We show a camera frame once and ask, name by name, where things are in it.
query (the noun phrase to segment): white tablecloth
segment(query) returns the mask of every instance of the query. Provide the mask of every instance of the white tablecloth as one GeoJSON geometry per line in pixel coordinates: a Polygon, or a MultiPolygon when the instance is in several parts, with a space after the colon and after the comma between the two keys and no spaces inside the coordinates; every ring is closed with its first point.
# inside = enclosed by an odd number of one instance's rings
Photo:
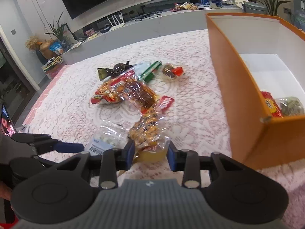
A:
{"type": "MultiPolygon", "coordinates": [[[[98,67],[111,68],[119,62],[130,61],[130,64],[135,64],[142,60],[172,62],[186,69],[185,76],[179,82],[167,83],[155,79],[150,83],[150,87],[158,94],[175,98],[167,111],[166,125],[176,147],[195,150],[199,155],[208,156],[213,151],[219,151],[231,156],[229,128],[209,55],[207,30],[145,40],[68,67],[55,79],[56,82],[50,84],[48,93],[43,94],[39,105],[34,106],[35,115],[32,112],[26,119],[30,121],[30,133],[46,133],[55,139],[86,145],[102,119],[130,128],[140,116],[127,102],[94,105],[90,98],[100,84],[98,67]]],[[[68,156],[56,152],[44,155],[57,162],[68,156]]],[[[301,228],[305,224],[304,170],[305,160],[300,160],[261,171],[281,183],[289,192],[290,204],[284,221],[293,228],[301,228]]],[[[124,178],[176,178],[181,183],[182,173],[171,172],[164,160],[154,164],[134,164],[119,177],[119,183],[124,178]]],[[[202,171],[202,185],[208,184],[208,174],[202,171]]]]}

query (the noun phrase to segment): gray floor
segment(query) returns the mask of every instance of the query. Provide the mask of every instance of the gray floor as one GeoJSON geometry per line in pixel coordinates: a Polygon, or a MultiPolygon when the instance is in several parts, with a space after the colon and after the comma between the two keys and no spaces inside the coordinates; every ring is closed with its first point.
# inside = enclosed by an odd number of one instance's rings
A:
{"type": "Polygon", "coordinates": [[[45,90],[45,88],[48,86],[48,84],[50,83],[50,79],[46,76],[40,83],[39,83],[39,87],[40,90],[37,91],[34,96],[32,97],[32,99],[29,101],[28,105],[25,107],[25,109],[23,110],[22,114],[19,116],[17,122],[15,123],[15,127],[20,127],[22,126],[25,118],[27,117],[27,115],[29,114],[32,106],[35,104],[35,102],[37,101],[37,99],[39,98],[39,96],[42,94],[42,92],[45,90]]]}

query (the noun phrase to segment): brown vase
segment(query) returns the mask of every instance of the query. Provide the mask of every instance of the brown vase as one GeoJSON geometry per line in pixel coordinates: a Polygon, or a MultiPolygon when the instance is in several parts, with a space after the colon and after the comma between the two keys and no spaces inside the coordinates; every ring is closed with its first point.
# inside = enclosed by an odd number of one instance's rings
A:
{"type": "Polygon", "coordinates": [[[54,40],[48,40],[42,43],[40,46],[39,50],[41,54],[46,58],[46,59],[51,59],[53,57],[57,57],[58,55],[51,51],[49,47],[53,44],[54,40]]]}

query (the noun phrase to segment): door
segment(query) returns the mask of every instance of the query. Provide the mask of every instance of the door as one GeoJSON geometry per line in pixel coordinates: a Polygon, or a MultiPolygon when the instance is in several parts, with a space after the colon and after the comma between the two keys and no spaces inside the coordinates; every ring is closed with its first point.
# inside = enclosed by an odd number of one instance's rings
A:
{"type": "Polygon", "coordinates": [[[16,123],[35,90],[7,51],[0,38],[0,98],[16,123]]]}

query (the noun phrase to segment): metal screw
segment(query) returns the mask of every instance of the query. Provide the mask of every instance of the metal screw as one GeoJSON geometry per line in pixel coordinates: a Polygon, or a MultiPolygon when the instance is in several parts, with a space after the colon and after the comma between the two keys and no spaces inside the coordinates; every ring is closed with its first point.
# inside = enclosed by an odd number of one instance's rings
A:
{"type": "Polygon", "coordinates": [[[187,188],[197,188],[199,186],[199,182],[195,180],[188,180],[184,183],[184,186],[187,188]]]}
{"type": "Polygon", "coordinates": [[[115,183],[113,181],[103,181],[101,187],[103,189],[112,189],[115,187],[115,183]]]}

